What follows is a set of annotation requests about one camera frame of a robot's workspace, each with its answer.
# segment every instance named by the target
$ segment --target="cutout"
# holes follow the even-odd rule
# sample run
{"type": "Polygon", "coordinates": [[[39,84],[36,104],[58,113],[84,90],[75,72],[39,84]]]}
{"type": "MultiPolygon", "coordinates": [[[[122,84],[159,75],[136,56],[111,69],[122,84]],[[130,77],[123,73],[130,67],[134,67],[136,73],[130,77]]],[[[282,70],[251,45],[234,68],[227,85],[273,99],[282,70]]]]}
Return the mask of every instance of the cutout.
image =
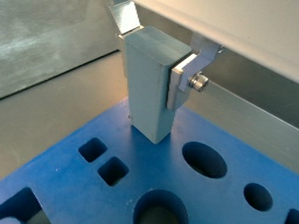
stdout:
{"type": "Polygon", "coordinates": [[[118,157],[112,157],[98,170],[99,176],[110,186],[114,186],[127,173],[128,168],[118,157]]]}
{"type": "Polygon", "coordinates": [[[94,137],[79,147],[79,154],[91,163],[102,156],[107,149],[108,147],[99,141],[96,137],[94,137]]]}
{"type": "Polygon", "coordinates": [[[182,148],[187,164],[203,176],[220,179],[226,176],[228,167],[220,154],[204,143],[190,142],[182,148]]]}
{"type": "Polygon", "coordinates": [[[188,213],[179,197],[164,190],[148,192],[135,205],[135,224],[188,224],[188,213]]]}
{"type": "Polygon", "coordinates": [[[267,189],[259,184],[249,184],[244,188],[247,203],[261,212],[267,211],[273,204],[273,197],[267,189]]]}
{"type": "Polygon", "coordinates": [[[12,223],[50,224],[48,217],[34,221],[38,213],[43,213],[42,205],[35,198],[34,191],[26,187],[11,199],[0,206],[0,223],[14,221],[12,223]]]}
{"type": "Polygon", "coordinates": [[[299,223],[299,211],[291,209],[287,214],[285,224],[298,224],[298,223],[299,223]]]}

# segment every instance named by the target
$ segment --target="metal bracket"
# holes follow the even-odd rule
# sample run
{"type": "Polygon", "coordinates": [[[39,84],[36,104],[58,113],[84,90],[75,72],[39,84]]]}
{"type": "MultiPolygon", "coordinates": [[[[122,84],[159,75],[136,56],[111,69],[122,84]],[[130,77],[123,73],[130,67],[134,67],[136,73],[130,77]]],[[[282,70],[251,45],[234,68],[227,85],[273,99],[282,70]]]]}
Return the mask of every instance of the metal bracket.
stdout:
{"type": "Polygon", "coordinates": [[[132,31],[140,26],[136,5],[132,1],[107,0],[108,15],[112,15],[119,34],[132,31]]]}
{"type": "Polygon", "coordinates": [[[167,108],[175,111],[186,102],[190,88],[202,91],[208,84],[208,78],[200,70],[214,61],[222,46],[194,33],[191,37],[191,49],[195,52],[174,68],[168,90],[167,108]]]}

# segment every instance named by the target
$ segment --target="circular hole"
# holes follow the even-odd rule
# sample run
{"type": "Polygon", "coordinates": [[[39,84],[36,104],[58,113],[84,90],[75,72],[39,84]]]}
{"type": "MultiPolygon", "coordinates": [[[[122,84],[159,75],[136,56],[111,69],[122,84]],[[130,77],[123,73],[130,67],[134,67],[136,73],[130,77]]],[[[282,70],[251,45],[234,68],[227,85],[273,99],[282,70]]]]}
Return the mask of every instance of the circular hole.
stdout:
{"type": "Polygon", "coordinates": [[[204,143],[191,142],[182,148],[182,154],[191,168],[212,179],[226,176],[228,167],[220,154],[204,143]]]}
{"type": "Polygon", "coordinates": [[[291,209],[286,216],[285,224],[298,224],[298,223],[299,223],[299,211],[291,209]]]}
{"type": "Polygon", "coordinates": [[[179,197],[164,190],[148,192],[135,205],[135,224],[188,224],[188,214],[179,197]]]}
{"type": "Polygon", "coordinates": [[[267,189],[259,184],[249,184],[244,188],[247,203],[258,210],[267,211],[273,204],[273,197],[267,189]]]}

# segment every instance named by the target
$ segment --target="blue tray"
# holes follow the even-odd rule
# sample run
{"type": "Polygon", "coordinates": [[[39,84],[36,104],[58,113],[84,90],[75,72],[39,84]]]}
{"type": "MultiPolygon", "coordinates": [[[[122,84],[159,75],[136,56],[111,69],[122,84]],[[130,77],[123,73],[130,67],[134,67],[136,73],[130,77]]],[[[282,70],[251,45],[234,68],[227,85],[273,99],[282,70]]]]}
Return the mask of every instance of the blue tray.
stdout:
{"type": "Polygon", "coordinates": [[[179,223],[299,223],[295,173],[187,108],[158,145],[128,115],[123,100],[2,180],[0,223],[40,210],[52,224],[142,223],[154,207],[179,223]]]}

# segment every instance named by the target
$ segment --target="rectangular hole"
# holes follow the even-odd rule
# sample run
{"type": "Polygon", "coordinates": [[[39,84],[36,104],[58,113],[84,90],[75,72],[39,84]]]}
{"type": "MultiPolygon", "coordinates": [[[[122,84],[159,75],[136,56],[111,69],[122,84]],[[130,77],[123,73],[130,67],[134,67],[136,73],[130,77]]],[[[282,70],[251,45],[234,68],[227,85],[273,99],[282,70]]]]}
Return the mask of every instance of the rectangular hole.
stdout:
{"type": "Polygon", "coordinates": [[[102,156],[107,151],[107,148],[108,147],[99,141],[99,139],[94,137],[79,147],[79,154],[91,163],[102,156]]]}
{"type": "Polygon", "coordinates": [[[30,187],[26,187],[0,206],[0,223],[2,219],[7,217],[15,217],[22,223],[27,224],[51,224],[30,187]]]}
{"type": "Polygon", "coordinates": [[[112,157],[98,170],[99,176],[110,186],[115,186],[127,173],[128,168],[118,157],[112,157]]]}

